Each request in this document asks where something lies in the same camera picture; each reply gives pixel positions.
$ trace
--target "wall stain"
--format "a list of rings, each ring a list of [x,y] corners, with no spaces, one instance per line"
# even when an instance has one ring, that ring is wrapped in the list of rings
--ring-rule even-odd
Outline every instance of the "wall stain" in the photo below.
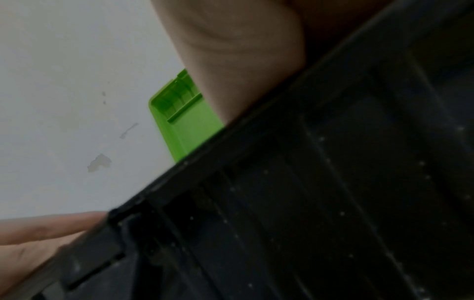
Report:
[[[136,126],[138,126],[138,123],[133,124],[129,129],[125,130],[125,132],[121,134],[120,138],[121,138],[121,139],[125,139],[125,136],[127,135],[127,133],[128,133],[130,130],[134,129]]]
[[[110,168],[111,164],[112,160],[101,153],[95,158],[95,160],[90,162],[90,165],[87,166],[87,170],[89,171],[89,173],[92,173],[97,171],[100,166],[103,166],[104,168]]]

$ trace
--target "scratch mark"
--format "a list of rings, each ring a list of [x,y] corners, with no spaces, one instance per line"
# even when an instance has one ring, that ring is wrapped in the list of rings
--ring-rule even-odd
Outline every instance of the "scratch mark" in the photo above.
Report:
[[[125,139],[125,136],[127,135],[127,133],[128,133],[130,130],[132,130],[132,129],[134,129],[135,127],[137,127],[137,126],[138,126],[138,123],[133,124],[129,129],[125,130],[125,132],[122,133],[122,135],[120,136],[120,138],[121,138],[121,139]]]
[[[89,173],[91,173],[97,171],[100,166],[103,166],[104,168],[109,168],[111,163],[112,160],[101,153],[95,158],[95,160],[90,162],[90,165],[87,166],[87,170],[89,171]]]

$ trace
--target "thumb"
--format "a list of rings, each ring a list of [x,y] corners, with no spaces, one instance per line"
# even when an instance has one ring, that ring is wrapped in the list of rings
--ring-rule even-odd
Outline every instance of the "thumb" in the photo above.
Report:
[[[82,232],[61,238],[0,246],[0,296],[19,284]]]

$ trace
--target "green plastic container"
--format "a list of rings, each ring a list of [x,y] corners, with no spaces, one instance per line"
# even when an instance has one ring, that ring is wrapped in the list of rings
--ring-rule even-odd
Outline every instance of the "green plastic container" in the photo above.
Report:
[[[148,106],[176,162],[224,127],[186,70],[156,93]]]

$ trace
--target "gray spot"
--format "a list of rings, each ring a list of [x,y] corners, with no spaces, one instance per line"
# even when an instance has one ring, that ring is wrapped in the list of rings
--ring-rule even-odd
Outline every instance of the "gray spot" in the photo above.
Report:
[[[90,165],[87,166],[87,170],[89,171],[89,173],[92,173],[97,171],[100,166],[103,166],[104,168],[109,168],[111,163],[112,160],[101,153],[95,158],[95,160],[90,162]]]
[[[121,134],[120,138],[121,138],[121,139],[125,139],[125,136],[127,135],[127,133],[128,133],[130,130],[132,130],[132,129],[134,129],[135,127],[137,127],[137,126],[138,126],[138,123],[133,124],[129,129],[125,130],[125,132]]]

